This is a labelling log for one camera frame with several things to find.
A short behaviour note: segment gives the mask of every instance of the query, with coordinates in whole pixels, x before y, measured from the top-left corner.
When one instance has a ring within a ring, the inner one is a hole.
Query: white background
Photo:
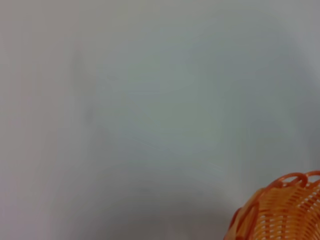
[[[221,239],[319,166],[319,9],[2,0],[0,239]]]

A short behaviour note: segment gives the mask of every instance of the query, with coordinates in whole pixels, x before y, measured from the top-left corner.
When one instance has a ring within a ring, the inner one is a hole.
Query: wicker weave
[[[224,240],[320,240],[320,180],[311,176],[320,171],[291,173],[259,189],[235,212]]]

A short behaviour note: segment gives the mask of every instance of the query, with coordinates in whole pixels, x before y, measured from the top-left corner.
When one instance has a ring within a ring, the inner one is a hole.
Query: basket
[[[224,240],[320,240],[320,180],[311,176],[320,171],[290,173],[259,189],[235,212]]]

